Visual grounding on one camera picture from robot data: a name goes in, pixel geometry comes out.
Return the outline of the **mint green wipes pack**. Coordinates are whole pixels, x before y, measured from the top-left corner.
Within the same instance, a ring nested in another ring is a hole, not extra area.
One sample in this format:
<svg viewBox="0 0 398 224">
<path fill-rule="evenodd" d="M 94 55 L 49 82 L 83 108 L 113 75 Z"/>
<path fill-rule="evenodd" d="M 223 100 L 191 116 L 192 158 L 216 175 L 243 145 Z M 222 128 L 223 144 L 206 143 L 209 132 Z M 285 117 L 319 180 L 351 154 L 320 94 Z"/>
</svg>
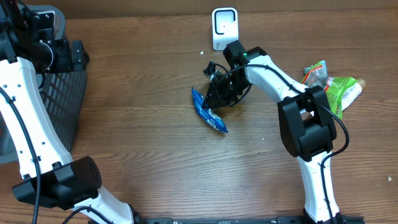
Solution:
<svg viewBox="0 0 398 224">
<path fill-rule="evenodd" d="M 310 72 L 311 69 L 317 68 L 319 66 L 321 66 L 324 69 L 324 71 L 327 72 L 326 62 L 324 60 L 321 60 L 321 61 L 317 62 L 315 65 L 311 65 L 309 67 L 304 68 L 303 73 L 306 75 Z"/>
</svg>

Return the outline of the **white bamboo print tube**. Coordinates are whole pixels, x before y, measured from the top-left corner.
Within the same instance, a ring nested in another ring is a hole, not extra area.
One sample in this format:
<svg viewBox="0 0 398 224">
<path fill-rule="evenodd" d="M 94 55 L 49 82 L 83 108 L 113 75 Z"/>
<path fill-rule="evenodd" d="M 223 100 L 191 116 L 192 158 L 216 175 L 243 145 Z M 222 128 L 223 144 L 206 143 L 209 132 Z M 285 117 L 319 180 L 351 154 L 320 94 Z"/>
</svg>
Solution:
<svg viewBox="0 0 398 224">
<path fill-rule="evenodd" d="M 354 102 L 355 99 L 357 99 L 357 97 L 363 92 L 366 86 L 366 82 L 363 79 L 359 79 L 353 86 L 349 87 L 343 93 L 341 99 L 341 106 L 343 111 L 347 109 Z"/>
</svg>

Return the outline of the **blue Oreo cookie pack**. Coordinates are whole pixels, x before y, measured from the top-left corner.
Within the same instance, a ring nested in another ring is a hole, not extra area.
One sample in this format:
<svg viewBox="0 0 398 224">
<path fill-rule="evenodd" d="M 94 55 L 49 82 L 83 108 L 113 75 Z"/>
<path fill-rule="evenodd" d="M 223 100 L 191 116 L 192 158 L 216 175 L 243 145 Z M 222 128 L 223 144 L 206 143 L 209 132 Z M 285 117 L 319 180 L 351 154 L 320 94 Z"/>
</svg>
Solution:
<svg viewBox="0 0 398 224">
<path fill-rule="evenodd" d="M 228 129 L 223 120 L 211 109 L 203 109 L 201 106 L 204 102 L 204 97 L 201 93 L 192 88 L 193 106 L 199 117 L 201 117 L 209 126 L 221 133 L 228 133 Z"/>
</svg>

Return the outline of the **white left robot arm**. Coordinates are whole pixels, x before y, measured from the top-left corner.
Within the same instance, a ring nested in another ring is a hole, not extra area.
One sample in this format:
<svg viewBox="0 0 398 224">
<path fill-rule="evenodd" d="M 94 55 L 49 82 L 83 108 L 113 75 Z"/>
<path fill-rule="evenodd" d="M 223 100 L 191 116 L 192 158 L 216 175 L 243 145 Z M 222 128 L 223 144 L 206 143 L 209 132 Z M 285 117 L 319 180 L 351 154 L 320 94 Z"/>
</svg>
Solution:
<svg viewBox="0 0 398 224">
<path fill-rule="evenodd" d="M 1 116 L 22 176 L 12 191 L 20 202 L 83 213 L 91 223 L 140 223 L 103 186 L 94 160 L 70 153 L 89 60 L 82 41 L 65 35 L 57 8 L 1 2 Z"/>
</svg>

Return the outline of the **green snack bag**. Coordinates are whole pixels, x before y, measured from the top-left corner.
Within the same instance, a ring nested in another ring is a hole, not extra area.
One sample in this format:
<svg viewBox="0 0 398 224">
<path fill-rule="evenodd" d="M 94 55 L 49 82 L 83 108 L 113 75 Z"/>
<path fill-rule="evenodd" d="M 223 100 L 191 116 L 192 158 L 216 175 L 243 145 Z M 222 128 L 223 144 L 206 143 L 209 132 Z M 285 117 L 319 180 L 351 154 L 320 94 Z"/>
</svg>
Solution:
<svg viewBox="0 0 398 224">
<path fill-rule="evenodd" d="M 341 99 L 343 93 L 357 82 L 353 77 L 331 77 L 324 69 L 319 66 L 304 74 L 302 83 L 308 87 L 320 86 L 326 92 L 330 105 L 330 110 L 337 115 L 339 119 L 343 118 Z"/>
</svg>

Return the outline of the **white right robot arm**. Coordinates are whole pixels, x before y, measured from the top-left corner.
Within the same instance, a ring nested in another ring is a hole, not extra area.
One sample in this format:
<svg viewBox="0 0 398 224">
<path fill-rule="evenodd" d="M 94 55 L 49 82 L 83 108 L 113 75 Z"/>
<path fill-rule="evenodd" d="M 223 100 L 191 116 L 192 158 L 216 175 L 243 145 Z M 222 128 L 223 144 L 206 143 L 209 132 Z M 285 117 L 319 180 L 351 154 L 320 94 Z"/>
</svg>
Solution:
<svg viewBox="0 0 398 224">
<path fill-rule="evenodd" d="M 335 123 L 326 93 L 320 87 L 296 82 L 282 71 L 265 50 L 246 50 L 236 40 L 223 55 L 229 68 L 209 62 L 204 75 L 210 80 L 205 96 L 198 96 L 195 109 L 214 128 L 226 128 L 213 113 L 215 108 L 234 106 L 252 86 L 260 88 L 277 105 L 280 137 L 287 152 L 297 159 L 305 191 L 302 223 L 346 223 L 337 206 L 331 179 Z"/>
</svg>

